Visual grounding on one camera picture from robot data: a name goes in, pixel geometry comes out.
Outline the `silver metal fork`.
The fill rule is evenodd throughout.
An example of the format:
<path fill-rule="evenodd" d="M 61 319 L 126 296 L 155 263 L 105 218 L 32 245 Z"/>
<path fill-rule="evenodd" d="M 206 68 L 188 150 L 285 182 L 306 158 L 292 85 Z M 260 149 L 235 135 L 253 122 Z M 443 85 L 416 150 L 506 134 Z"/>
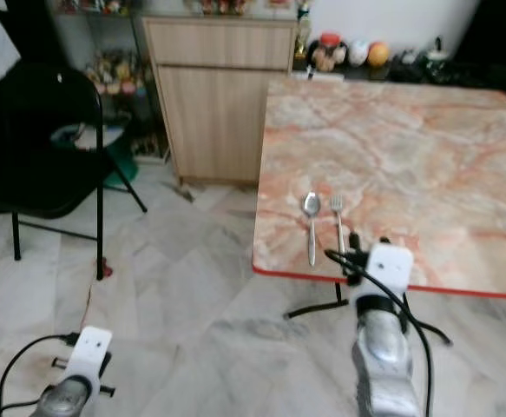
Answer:
<path fill-rule="evenodd" d="M 344 253 L 347 250 L 346 234 L 343 222 L 344 200 L 343 198 L 340 197 L 340 195 L 332 195 L 331 211 L 333 213 L 333 217 L 335 217 L 335 228 L 338 239 L 338 251 L 340 251 L 340 253 Z"/>

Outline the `silver metal spoon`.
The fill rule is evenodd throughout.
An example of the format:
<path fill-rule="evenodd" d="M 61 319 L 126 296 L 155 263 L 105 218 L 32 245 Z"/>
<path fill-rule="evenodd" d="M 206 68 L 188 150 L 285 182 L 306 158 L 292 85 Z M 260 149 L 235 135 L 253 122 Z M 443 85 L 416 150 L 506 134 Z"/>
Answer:
<path fill-rule="evenodd" d="M 317 258 L 319 258 L 319 244 L 317 243 L 316 233 L 316 220 L 319 217 L 320 211 L 320 198 L 315 191 L 309 191 L 301 203 L 301 210 L 307 220 L 307 235 L 306 235 L 306 247 L 307 247 L 307 259 L 309 266 L 313 267 L 316 265 Z"/>

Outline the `dark metal table leg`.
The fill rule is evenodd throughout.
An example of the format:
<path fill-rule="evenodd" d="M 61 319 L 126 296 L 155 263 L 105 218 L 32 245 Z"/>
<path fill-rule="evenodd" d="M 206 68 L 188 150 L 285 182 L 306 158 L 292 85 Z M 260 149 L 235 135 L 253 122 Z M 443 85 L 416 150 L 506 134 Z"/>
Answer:
<path fill-rule="evenodd" d="M 328 303 L 316 303 L 316 305 L 311 305 L 304 308 L 298 308 L 293 311 L 288 311 L 288 313 L 285 314 L 285 318 L 288 321 L 290 321 L 293 318 L 304 316 L 304 314 L 311 314 L 316 313 L 316 311 L 326 311 L 335 308 L 346 307 L 349 301 L 345 299 L 343 293 L 341 293 L 340 283 L 336 283 L 335 287 L 333 288 L 335 288 L 336 301 Z"/>

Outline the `white round ornament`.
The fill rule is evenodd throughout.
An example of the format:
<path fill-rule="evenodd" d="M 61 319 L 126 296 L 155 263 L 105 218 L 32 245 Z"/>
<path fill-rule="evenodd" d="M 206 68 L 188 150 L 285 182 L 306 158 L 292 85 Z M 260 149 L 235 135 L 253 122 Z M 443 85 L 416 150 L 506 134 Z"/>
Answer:
<path fill-rule="evenodd" d="M 349 66 L 359 67 L 367 63 L 369 44 L 367 41 L 352 41 L 347 48 L 347 62 Z"/>

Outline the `light wooden cabinet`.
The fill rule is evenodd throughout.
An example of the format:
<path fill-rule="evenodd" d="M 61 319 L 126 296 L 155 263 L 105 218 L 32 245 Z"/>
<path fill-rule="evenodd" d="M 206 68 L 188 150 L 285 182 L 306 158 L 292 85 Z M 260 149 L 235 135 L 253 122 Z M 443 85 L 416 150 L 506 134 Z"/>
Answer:
<path fill-rule="evenodd" d="M 269 83 L 292 66 L 296 23 L 142 17 L 180 182 L 256 184 Z"/>

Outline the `orange round ornament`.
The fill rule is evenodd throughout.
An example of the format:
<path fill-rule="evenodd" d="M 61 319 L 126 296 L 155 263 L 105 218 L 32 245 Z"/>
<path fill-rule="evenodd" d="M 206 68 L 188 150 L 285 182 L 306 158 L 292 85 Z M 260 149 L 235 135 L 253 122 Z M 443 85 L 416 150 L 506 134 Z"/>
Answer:
<path fill-rule="evenodd" d="M 375 41 L 375 43 L 369 44 L 366 63 L 367 66 L 372 68 L 383 67 L 389 60 L 389 45 L 384 41 Z"/>

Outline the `red lidded glass jar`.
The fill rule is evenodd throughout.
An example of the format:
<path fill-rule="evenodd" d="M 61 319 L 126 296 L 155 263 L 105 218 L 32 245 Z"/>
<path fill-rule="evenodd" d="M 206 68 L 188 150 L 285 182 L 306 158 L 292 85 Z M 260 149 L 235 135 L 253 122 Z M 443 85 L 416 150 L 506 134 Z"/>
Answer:
<path fill-rule="evenodd" d="M 341 36 L 335 32 L 323 32 L 309 50 L 308 60 L 319 72 L 332 72 L 339 63 L 343 63 L 347 47 Z"/>

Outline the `black folding chair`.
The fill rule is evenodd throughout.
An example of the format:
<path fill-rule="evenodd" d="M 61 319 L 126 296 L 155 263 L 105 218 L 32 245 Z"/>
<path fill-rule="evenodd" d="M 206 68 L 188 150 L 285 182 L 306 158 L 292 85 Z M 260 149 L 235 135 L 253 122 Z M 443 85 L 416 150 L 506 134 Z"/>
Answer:
<path fill-rule="evenodd" d="M 103 190 L 117 175 L 145 210 L 124 170 L 103 143 L 102 97 L 79 70 L 45 63 L 18 63 L 0 79 L 0 212 L 10 215 L 15 261 L 20 215 L 66 217 L 96 195 L 96 278 L 113 269 L 103 254 Z"/>

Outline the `gold trophy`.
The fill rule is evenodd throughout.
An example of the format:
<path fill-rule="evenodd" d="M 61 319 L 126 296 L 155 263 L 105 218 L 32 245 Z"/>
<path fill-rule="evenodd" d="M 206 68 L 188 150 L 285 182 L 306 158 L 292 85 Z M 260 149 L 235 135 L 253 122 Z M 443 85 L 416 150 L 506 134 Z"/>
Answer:
<path fill-rule="evenodd" d="M 309 38 L 311 38 L 311 8 L 312 0 L 296 0 L 297 4 L 297 32 L 293 59 L 307 59 L 309 53 Z"/>

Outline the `green plastic basin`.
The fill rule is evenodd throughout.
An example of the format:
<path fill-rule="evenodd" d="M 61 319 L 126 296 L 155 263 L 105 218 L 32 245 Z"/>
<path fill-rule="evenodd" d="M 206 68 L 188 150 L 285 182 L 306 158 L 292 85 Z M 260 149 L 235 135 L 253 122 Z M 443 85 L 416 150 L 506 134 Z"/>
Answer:
<path fill-rule="evenodd" d="M 114 160 L 118 169 L 127 179 L 134 180 L 138 172 L 131 143 L 133 139 L 125 134 L 121 126 L 107 127 L 103 131 L 103 150 Z"/>

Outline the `glass shelf with figurines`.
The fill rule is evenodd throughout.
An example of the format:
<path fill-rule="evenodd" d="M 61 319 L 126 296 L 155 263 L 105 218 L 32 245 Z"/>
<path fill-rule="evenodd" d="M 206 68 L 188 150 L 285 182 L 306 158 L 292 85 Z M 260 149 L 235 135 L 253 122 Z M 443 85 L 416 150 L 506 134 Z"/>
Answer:
<path fill-rule="evenodd" d="M 126 129 L 131 154 L 169 162 L 152 59 L 139 17 L 150 0 L 46 0 L 70 67 L 96 84 L 103 116 Z"/>

